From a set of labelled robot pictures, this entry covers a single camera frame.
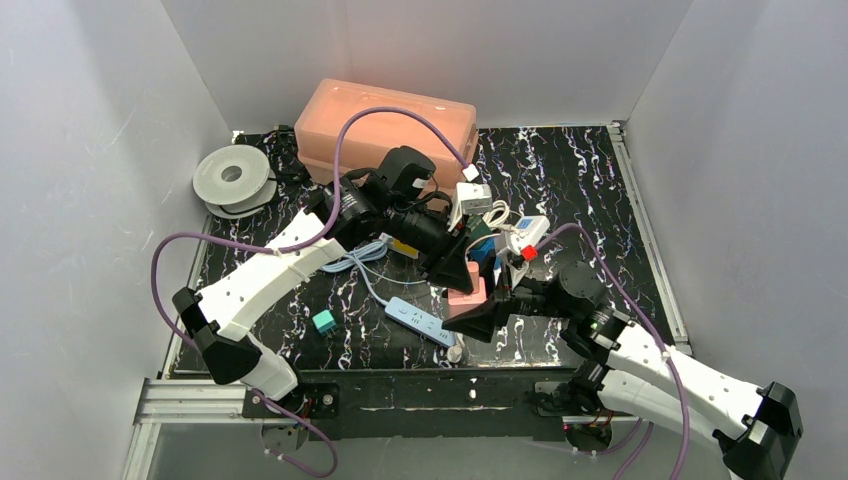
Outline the dark green cube charger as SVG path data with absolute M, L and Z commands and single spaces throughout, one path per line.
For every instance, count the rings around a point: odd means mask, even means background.
M 475 241 L 492 234 L 492 228 L 480 215 L 469 216 L 465 224 L 465 230 L 470 241 Z

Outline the light blue power strip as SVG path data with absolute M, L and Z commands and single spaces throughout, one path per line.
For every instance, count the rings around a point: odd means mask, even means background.
M 384 306 L 386 316 L 396 323 L 424 336 L 444 348 L 457 344 L 454 332 L 442 328 L 442 320 L 398 297 Z

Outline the white long power strip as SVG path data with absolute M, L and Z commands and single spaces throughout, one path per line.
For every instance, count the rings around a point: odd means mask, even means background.
M 550 221 L 544 215 L 523 216 L 514 225 L 500 227 L 494 239 L 494 252 L 501 261 L 506 285 L 517 286 L 524 278 L 549 228 Z

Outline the teal plug adapter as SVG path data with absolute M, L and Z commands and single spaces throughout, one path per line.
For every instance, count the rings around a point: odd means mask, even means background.
M 312 317 L 312 322 L 317 332 L 327 336 L 338 329 L 338 323 L 329 310 L 322 310 Z

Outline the pink translucent plastic storage box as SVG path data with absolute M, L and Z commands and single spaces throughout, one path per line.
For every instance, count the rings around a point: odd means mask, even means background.
M 294 132 L 298 159 L 319 184 L 333 179 L 334 152 L 342 126 L 355 114 L 372 107 L 398 107 L 431 122 L 469 163 L 478 143 L 476 108 L 470 104 L 413 93 L 325 79 L 297 120 Z M 428 156 L 436 166 L 435 180 L 449 192 L 464 179 L 454 155 L 428 128 L 397 113 L 375 113 L 357 120 L 347 131 L 339 169 L 378 167 L 388 151 L 409 146 Z

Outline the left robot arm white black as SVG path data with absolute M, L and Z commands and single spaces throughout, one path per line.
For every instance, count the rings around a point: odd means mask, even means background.
M 292 393 L 296 369 L 255 338 L 253 325 L 320 268 L 381 234 L 420 252 L 427 282 L 472 292 L 467 234 L 447 214 L 427 209 L 421 195 L 435 170 L 423 153 L 392 148 L 378 167 L 351 170 L 314 192 L 263 252 L 224 278 L 178 290 L 172 303 L 213 380 L 240 382 L 275 401 Z

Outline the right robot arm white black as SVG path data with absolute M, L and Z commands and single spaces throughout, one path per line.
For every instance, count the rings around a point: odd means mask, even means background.
M 560 337 L 584 361 L 569 381 L 536 385 L 530 397 L 539 412 L 631 414 L 716 446 L 736 478 L 783 478 L 803 435 L 795 393 L 735 379 L 654 339 L 607 293 L 590 265 L 572 261 L 546 282 L 499 284 L 443 326 L 490 342 L 513 315 L 562 319 Z

